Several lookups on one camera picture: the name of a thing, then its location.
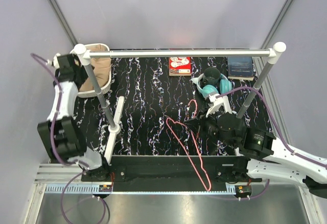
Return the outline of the beige t shirt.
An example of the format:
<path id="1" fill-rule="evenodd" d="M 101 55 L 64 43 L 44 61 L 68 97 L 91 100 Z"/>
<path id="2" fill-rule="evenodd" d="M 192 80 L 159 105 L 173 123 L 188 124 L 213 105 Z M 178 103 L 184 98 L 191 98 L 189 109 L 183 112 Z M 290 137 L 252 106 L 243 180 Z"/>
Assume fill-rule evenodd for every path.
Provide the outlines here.
<path id="1" fill-rule="evenodd" d="M 108 51 L 108 46 L 105 44 L 87 44 L 86 46 L 87 50 L 90 50 L 91 52 L 103 52 Z M 98 84 L 100 88 L 102 89 L 110 79 L 110 72 L 111 72 L 111 59 L 110 58 L 92 58 L 90 60 L 90 63 L 92 65 L 94 74 L 96 76 L 96 79 L 98 81 Z M 87 78 L 86 81 L 83 83 L 83 85 L 80 87 L 79 92 L 89 92 L 93 91 L 94 86 L 91 83 L 90 79 Z"/>

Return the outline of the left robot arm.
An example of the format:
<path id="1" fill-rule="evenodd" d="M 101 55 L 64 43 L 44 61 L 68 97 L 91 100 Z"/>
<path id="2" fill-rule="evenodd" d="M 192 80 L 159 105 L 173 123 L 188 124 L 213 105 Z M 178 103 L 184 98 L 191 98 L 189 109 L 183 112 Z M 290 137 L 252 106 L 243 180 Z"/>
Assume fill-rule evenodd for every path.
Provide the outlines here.
<path id="1" fill-rule="evenodd" d="M 37 131 L 51 160 L 64 166 L 76 164 L 83 171 L 83 181 L 105 181 L 110 168 L 104 156 L 87 146 L 86 138 L 74 120 L 75 101 L 79 88 L 88 75 L 77 55 L 57 56 L 49 71 L 53 78 L 55 98 L 46 121 L 37 125 Z"/>

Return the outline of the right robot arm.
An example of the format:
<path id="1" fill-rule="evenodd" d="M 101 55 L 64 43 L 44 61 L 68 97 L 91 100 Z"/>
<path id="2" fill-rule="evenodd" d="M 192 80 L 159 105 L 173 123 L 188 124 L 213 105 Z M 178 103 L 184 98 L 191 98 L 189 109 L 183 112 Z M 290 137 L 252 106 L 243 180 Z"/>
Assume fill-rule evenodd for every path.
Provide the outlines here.
<path id="1" fill-rule="evenodd" d="M 250 128 L 230 113 L 218 118 L 198 115 L 187 120 L 186 126 L 237 149 L 248 159 L 247 165 L 232 168 L 235 180 L 241 182 L 250 177 L 290 182 L 308 189 L 312 195 L 326 198 L 325 158 L 284 143 L 267 131 Z"/>

